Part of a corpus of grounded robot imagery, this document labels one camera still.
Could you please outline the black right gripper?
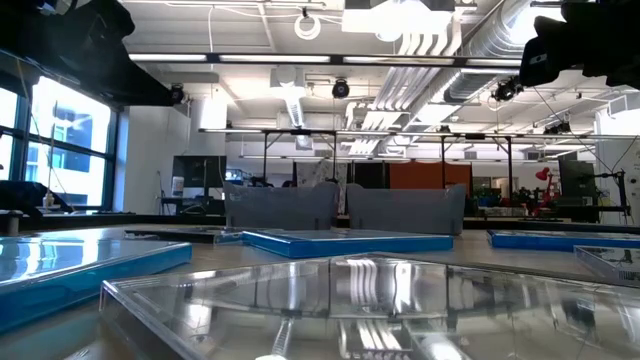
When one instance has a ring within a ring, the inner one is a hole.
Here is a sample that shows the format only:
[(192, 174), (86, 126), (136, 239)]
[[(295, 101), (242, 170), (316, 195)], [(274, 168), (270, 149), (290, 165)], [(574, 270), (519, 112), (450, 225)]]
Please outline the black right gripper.
[(640, 90), (640, 0), (566, 0), (563, 20), (537, 16), (527, 41), (519, 80), (524, 87), (554, 81), (582, 67), (585, 77), (606, 78), (609, 87)]

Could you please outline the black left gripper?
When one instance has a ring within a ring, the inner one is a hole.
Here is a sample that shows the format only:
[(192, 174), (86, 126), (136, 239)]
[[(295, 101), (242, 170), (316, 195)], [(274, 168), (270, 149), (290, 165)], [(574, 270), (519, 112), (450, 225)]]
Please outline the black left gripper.
[(69, 74), (85, 92), (122, 106), (173, 105), (169, 88), (136, 65), (123, 39), (133, 33), (118, 0), (0, 0), (0, 52)]

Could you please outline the blue jewel case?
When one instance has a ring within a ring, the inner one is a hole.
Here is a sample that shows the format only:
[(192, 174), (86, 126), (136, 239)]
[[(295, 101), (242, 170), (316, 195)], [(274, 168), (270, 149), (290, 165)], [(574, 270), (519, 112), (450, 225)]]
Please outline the blue jewel case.
[(415, 253), (453, 249), (451, 235), (362, 229), (244, 231), (243, 241), (290, 259), (370, 252)]
[(576, 246), (640, 249), (640, 235), (577, 231), (488, 230), (493, 248), (572, 252)]
[(186, 242), (129, 239), (0, 238), (0, 334), (99, 294), (106, 280), (187, 264)]

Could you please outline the large glass window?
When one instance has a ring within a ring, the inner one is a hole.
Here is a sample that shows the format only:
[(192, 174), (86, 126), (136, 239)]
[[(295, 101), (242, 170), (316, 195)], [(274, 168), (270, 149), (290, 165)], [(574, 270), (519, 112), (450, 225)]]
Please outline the large glass window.
[(118, 115), (45, 77), (27, 89), (0, 88), (0, 181), (40, 183), (73, 209), (107, 206)]

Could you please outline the black monitor on stand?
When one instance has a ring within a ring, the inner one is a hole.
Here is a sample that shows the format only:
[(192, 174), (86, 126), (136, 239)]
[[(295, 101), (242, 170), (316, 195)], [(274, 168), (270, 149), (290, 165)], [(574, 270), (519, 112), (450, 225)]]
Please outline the black monitor on stand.
[(184, 194), (181, 198), (195, 198), (197, 196), (222, 198), (222, 190), (226, 181), (226, 165), (227, 158), (225, 156), (174, 156), (172, 177), (182, 176), (184, 178)]

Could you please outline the red desk lamp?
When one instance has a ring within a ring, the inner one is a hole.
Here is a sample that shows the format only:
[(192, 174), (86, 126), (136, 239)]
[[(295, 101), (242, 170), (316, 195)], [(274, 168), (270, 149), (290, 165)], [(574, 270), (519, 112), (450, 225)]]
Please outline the red desk lamp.
[(535, 174), (535, 177), (540, 180), (540, 181), (544, 181), (546, 183), (546, 188), (543, 192), (542, 195), (542, 200), (543, 201), (548, 201), (551, 199), (551, 185), (552, 185), (552, 179), (553, 179), (553, 174), (551, 173), (551, 169), (549, 167), (544, 167), (541, 171), (538, 171)]

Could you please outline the black computer monitor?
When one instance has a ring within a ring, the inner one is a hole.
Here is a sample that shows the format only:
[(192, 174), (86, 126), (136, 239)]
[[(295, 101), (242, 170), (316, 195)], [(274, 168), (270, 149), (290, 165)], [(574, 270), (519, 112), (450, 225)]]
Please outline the black computer monitor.
[(577, 160), (560, 160), (559, 171), (562, 197), (568, 204), (592, 206), (597, 203), (592, 164)]

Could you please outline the white ceiling unit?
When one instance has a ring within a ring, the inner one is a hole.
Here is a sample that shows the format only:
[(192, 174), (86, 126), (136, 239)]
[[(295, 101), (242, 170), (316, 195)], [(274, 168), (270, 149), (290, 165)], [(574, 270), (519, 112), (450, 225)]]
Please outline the white ceiling unit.
[(341, 30), (347, 33), (436, 34), (445, 30), (455, 0), (345, 0)]

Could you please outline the dark blue bundle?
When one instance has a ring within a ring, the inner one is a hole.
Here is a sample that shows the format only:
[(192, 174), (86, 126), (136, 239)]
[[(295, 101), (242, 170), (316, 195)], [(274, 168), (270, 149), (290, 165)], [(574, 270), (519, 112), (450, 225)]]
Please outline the dark blue bundle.
[[(0, 210), (19, 210), (29, 217), (41, 218), (42, 198), (47, 191), (50, 189), (39, 182), (0, 180)], [(55, 203), (49, 210), (72, 212), (58, 194), (51, 193)]]

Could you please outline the black beam with light strips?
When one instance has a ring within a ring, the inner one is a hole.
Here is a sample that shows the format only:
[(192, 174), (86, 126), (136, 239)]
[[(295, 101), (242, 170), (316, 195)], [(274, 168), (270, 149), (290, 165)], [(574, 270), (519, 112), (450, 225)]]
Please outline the black beam with light strips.
[(519, 68), (519, 58), (468, 56), (402, 56), (402, 55), (339, 55), (339, 54), (276, 54), (276, 53), (130, 53), (139, 63), (206, 63), (206, 64), (294, 64), (331, 66), (399, 66), (451, 68)]

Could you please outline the black boom stand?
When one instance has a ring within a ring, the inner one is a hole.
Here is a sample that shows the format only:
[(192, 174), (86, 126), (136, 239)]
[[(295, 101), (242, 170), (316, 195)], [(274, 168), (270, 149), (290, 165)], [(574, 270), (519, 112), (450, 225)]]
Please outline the black boom stand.
[(618, 187), (620, 204), (618, 206), (591, 205), (591, 208), (598, 212), (621, 212), (624, 216), (631, 215), (631, 206), (627, 204), (626, 188), (624, 182), (625, 172), (623, 170), (610, 173), (587, 174), (580, 177), (582, 182), (587, 182), (596, 178), (612, 178)]

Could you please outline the orange partition panel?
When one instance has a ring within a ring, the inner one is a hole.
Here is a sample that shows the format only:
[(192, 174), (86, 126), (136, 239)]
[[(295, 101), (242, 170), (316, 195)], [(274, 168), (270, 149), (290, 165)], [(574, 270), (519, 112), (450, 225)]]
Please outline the orange partition panel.
[(463, 184), (472, 186), (472, 167), (453, 163), (393, 163), (389, 166), (391, 189), (443, 189)]

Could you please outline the grey plastic bin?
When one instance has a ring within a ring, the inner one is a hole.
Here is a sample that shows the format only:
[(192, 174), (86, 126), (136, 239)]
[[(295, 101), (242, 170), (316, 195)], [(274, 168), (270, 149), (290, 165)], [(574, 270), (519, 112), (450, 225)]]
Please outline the grey plastic bin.
[(224, 183), (225, 215), (230, 227), (327, 230), (337, 217), (340, 188), (333, 182), (314, 187), (244, 187)]
[(463, 231), (466, 186), (447, 189), (346, 188), (352, 229), (459, 235)]

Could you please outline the silver ventilation duct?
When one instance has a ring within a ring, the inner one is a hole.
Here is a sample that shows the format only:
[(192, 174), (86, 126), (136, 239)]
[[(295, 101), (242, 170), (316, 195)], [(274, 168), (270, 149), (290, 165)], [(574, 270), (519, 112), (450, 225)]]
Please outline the silver ventilation duct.
[[(469, 57), (519, 57), (526, 39), (520, 30), (519, 18), (524, 19), (532, 0), (501, 0), (501, 4), (488, 17), (479, 30), (464, 44), (462, 55)], [(444, 90), (445, 103), (463, 103), (493, 79), (494, 74), (463, 73), (455, 69)]]

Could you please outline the short grey post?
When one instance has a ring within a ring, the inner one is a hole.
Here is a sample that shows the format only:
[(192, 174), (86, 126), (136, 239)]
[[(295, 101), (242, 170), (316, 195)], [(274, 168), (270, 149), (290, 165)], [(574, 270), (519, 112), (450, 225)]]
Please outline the short grey post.
[(19, 210), (0, 211), (0, 234), (15, 237), (20, 232), (20, 220), (23, 213)]

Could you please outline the black background rig frame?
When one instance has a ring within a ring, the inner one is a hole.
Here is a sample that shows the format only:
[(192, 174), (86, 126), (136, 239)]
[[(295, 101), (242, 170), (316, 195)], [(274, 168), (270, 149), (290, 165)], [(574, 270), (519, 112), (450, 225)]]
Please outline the black background rig frame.
[(337, 139), (339, 136), (351, 136), (351, 137), (365, 137), (365, 138), (387, 138), (387, 137), (395, 137), (395, 136), (404, 136), (404, 137), (416, 137), (416, 138), (424, 138), (424, 137), (435, 137), (440, 140), (440, 144), (443, 145), (445, 139), (448, 137), (456, 138), (456, 139), (464, 139), (464, 140), (488, 140), (488, 139), (504, 139), (507, 146), (507, 155), (508, 155), (508, 167), (512, 169), (512, 140), (514, 138), (523, 138), (523, 135), (520, 134), (511, 134), (511, 133), (481, 133), (481, 132), (471, 132), (471, 133), (458, 133), (458, 132), (398, 132), (398, 131), (354, 131), (354, 130), (329, 130), (329, 129), (307, 129), (307, 128), (291, 128), (291, 129), (258, 129), (258, 128), (224, 128), (224, 129), (206, 129), (199, 128), (199, 133), (220, 133), (220, 134), (262, 134), (264, 136), (265, 145), (263, 146), (263, 171), (266, 171), (266, 156), (267, 156), (267, 148), (268, 137), (270, 134), (288, 134), (291, 136), (314, 136), (314, 135), (328, 135), (331, 136), (334, 141), (331, 145), (336, 148), (337, 147)]

